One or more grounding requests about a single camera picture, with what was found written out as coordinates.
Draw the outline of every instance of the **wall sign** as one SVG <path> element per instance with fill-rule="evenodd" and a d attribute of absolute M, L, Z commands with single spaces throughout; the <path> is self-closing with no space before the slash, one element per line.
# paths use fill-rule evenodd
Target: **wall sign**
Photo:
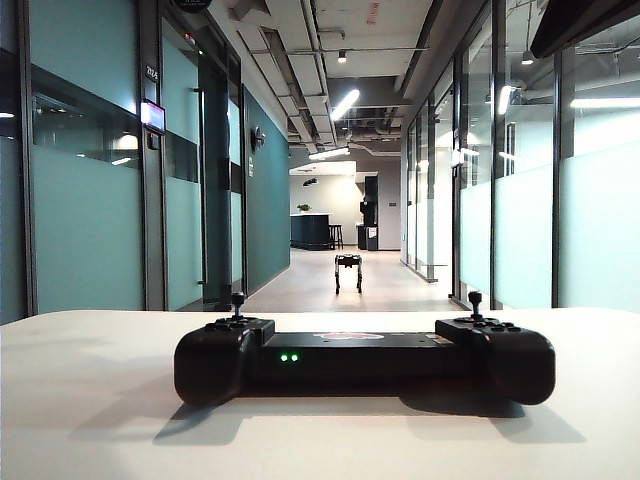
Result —
<path fill-rule="evenodd" d="M 144 74 L 153 83 L 158 83 L 158 80 L 160 78 L 160 76 L 158 75 L 158 70 L 153 68 L 151 65 L 145 65 Z"/>
<path fill-rule="evenodd" d="M 185 12 L 198 13 L 208 8 L 212 0 L 175 0 L 176 5 Z"/>

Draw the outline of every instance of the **reception desk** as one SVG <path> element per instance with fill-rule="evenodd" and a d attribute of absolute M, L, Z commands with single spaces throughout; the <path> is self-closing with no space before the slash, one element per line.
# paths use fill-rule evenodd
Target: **reception desk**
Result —
<path fill-rule="evenodd" d="M 329 214 L 292 213 L 291 246 L 305 250 L 329 250 Z"/>

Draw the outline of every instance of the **ceiling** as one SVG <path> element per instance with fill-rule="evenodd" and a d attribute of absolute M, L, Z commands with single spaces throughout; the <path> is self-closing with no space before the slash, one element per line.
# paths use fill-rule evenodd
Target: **ceiling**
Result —
<path fill-rule="evenodd" d="M 427 48 L 431 0 L 224 0 L 236 29 L 288 116 L 289 142 L 310 153 L 399 142 L 412 99 L 403 81 Z M 346 63 L 338 62 L 345 50 Z M 361 97 L 330 114 L 346 92 Z M 399 143 L 387 151 L 399 151 Z"/>

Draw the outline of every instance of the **bar stool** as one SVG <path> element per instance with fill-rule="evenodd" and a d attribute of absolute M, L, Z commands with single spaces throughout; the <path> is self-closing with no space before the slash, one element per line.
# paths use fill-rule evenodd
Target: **bar stool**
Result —
<path fill-rule="evenodd" d="M 331 238 L 331 248 L 333 250 L 338 248 L 344 248 L 344 241 L 342 240 L 342 225 L 329 225 L 329 237 Z"/>

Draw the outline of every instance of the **quadruped robot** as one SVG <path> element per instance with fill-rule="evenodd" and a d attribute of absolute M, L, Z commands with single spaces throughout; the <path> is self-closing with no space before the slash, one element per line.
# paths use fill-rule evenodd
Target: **quadruped robot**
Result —
<path fill-rule="evenodd" d="M 336 255 L 336 295 L 340 293 L 340 265 L 347 268 L 352 268 L 355 265 L 358 266 L 358 293 L 362 293 L 362 257 L 360 255 L 353 255 L 351 253 L 344 253 L 342 255 Z"/>

